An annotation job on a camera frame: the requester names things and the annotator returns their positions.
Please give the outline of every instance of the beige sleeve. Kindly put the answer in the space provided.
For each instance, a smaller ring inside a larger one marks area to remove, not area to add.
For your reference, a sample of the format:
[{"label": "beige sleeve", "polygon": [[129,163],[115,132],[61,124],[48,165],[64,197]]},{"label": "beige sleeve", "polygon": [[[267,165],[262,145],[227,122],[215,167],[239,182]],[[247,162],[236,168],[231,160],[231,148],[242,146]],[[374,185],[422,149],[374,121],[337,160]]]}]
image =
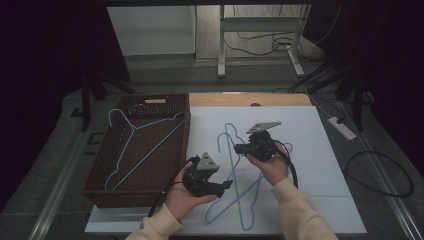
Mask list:
[{"label": "beige sleeve", "polygon": [[131,233],[126,240],[165,240],[181,226],[168,207],[163,204],[153,217],[145,217],[141,229]]},{"label": "beige sleeve", "polygon": [[286,240],[337,239],[326,220],[315,210],[311,198],[297,190],[288,178],[271,188],[278,201]]}]

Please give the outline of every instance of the metal stand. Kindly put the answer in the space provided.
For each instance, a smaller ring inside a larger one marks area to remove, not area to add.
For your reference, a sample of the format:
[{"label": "metal stand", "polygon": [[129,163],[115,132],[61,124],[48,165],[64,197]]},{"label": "metal stand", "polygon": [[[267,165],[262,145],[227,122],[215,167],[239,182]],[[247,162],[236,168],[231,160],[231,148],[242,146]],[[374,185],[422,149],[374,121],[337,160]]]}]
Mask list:
[{"label": "metal stand", "polygon": [[121,89],[122,91],[134,94],[137,93],[134,89],[125,86],[118,80],[107,76],[104,73],[98,72],[88,76],[88,73],[85,73],[81,80],[81,93],[82,93],[82,111],[83,111],[83,126],[81,131],[85,131],[91,121],[91,108],[90,108],[90,90],[93,93],[94,97],[97,100],[105,100],[107,97],[107,92],[105,87],[102,84],[102,81],[106,81],[113,85],[114,87]]},{"label": "metal stand", "polygon": [[305,72],[299,63],[297,46],[306,23],[310,5],[305,5],[300,17],[225,17],[225,6],[220,6],[219,26],[219,55],[218,76],[225,77],[225,40],[226,32],[294,32],[292,47],[289,56],[297,76],[302,77]]}]

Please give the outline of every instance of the floor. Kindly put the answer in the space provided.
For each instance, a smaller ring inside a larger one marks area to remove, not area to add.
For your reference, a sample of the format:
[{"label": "floor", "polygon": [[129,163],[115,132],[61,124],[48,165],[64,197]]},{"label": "floor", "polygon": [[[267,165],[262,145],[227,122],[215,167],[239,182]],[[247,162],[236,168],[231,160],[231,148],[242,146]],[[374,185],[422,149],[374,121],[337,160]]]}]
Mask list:
[{"label": "floor", "polygon": [[[277,9],[279,10],[278,7],[270,8],[269,12],[275,13]],[[285,14],[291,13],[290,8],[285,8],[284,10]],[[267,7],[261,8],[259,13],[265,13],[266,11]],[[243,12],[241,7],[238,12],[240,15],[248,14],[248,12]],[[250,48],[250,46],[247,49],[251,51],[266,50],[265,47],[254,49],[254,47]],[[213,59],[216,52],[214,53],[213,51],[205,51],[204,57],[201,57],[203,58],[202,61],[200,61],[201,59],[196,61],[187,56],[173,56],[165,59],[143,56],[128,57],[126,59],[127,66],[132,79],[132,83],[129,85],[143,93],[284,93],[290,86],[300,80],[295,75],[287,54],[266,59],[253,57],[236,59],[242,56],[230,55],[230,51],[227,52],[229,54],[228,56],[234,57],[234,59],[227,62],[226,77],[224,79],[219,78],[217,76],[216,60]],[[306,73],[310,73],[319,64],[303,62],[302,66]],[[80,191],[85,182],[93,154],[98,147],[98,143],[96,144],[96,142],[101,140],[101,133],[107,127],[107,121],[104,116],[106,116],[109,108],[115,106],[119,94],[122,94],[122,91],[119,89],[107,84],[105,86],[108,91],[107,99],[104,101],[92,99],[94,124],[91,125],[87,134],[82,134],[80,131],[82,128],[81,118],[72,117],[72,112],[76,108],[81,108],[80,92],[74,92],[64,99],[62,115],[49,141],[44,146],[31,171],[0,215],[0,239],[28,239],[28,236],[33,233],[33,228],[37,221],[40,220],[40,217],[46,217],[48,215],[40,215],[40,213],[45,213],[43,211],[44,207],[50,208],[52,214],[50,215],[51,219],[44,221],[49,224],[43,226],[45,231],[43,231],[43,234],[38,239],[91,240],[125,238],[125,235],[99,236],[84,233],[93,204],[84,198],[80,194]],[[319,111],[323,126],[340,167],[344,168],[349,158],[362,150],[373,149],[396,159],[406,169],[415,185],[414,193],[410,197],[402,199],[401,203],[405,207],[404,209],[407,209],[407,213],[413,219],[415,226],[423,233],[424,179],[422,175],[420,175],[402,150],[380,126],[369,107],[363,109],[362,123],[364,125],[364,131],[359,132],[355,129],[350,119],[351,107],[349,101],[341,102],[334,99],[334,89],[336,87],[337,84],[328,86],[318,92],[317,95],[312,95],[311,97],[326,112]],[[327,121],[327,114],[340,116],[341,113],[327,101],[318,98],[318,96],[335,104],[338,109],[344,112],[348,116],[345,124],[360,138],[346,143],[344,137]],[[46,204],[46,202],[51,200],[51,192],[57,186],[58,177],[62,174],[62,170],[65,167],[64,172],[66,173],[69,169],[67,168],[69,166],[65,164],[71,160],[75,160],[75,171],[71,174],[70,182],[61,185],[64,195],[60,196],[58,201],[55,201],[56,205]],[[406,191],[406,180],[398,169],[385,161],[381,162],[381,164],[384,165],[387,175],[394,180],[393,185],[395,188],[400,192]],[[350,171],[352,175],[378,188],[379,178],[376,177],[373,169],[370,159],[360,158],[352,164]],[[399,212],[398,205],[396,205],[396,202],[393,202],[393,198],[371,192],[349,178],[347,178],[347,183],[368,231],[365,235],[354,236],[350,239],[412,239],[408,238],[402,227],[402,219],[398,218],[397,215]]]}]

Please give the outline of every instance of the person's right hand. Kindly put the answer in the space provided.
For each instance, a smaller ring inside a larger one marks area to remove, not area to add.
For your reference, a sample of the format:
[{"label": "person's right hand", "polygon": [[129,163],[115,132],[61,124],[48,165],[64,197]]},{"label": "person's right hand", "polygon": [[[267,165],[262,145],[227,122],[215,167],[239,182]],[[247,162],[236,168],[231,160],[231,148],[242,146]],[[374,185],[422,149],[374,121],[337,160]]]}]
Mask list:
[{"label": "person's right hand", "polygon": [[175,178],[175,183],[168,191],[166,196],[165,204],[168,207],[172,215],[180,221],[182,218],[187,216],[193,208],[200,204],[209,203],[217,199],[216,195],[206,195],[202,197],[193,196],[185,187],[183,182],[184,173],[191,167],[193,163],[188,163],[178,173]]},{"label": "person's right hand", "polygon": [[[276,142],[275,145],[281,152],[286,153],[281,143]],[[286,161],[277,153],[270,160],[261,162],[250,154],[246,155],[250,163],[258,167],[264,174],[265,179],[274,186],[281,180],[288,177],[288,166]]]}]

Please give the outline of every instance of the brown basket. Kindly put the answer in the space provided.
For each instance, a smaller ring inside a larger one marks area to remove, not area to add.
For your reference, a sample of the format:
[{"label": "brown basket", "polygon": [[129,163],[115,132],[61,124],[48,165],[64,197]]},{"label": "brown basket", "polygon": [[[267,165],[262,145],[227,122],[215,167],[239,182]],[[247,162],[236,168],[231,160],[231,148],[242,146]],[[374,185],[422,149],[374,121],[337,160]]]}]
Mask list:
[{"label": "brown basket", "polygon": [[[131,126],[119,111],[112,112],[112,127],[109,126],[103,137],[82,194],[99,208],[152,206],[186,160],[191,117],[188,94],[122,95],[117,109],[122,110],[135,127],[182,114],[174,120],[137,129],[128,141]],[[119,188],[111,190],[174,129]],[[105,182],[116,170],[122,152],[119,171],[110,178],[105,190]]]}]

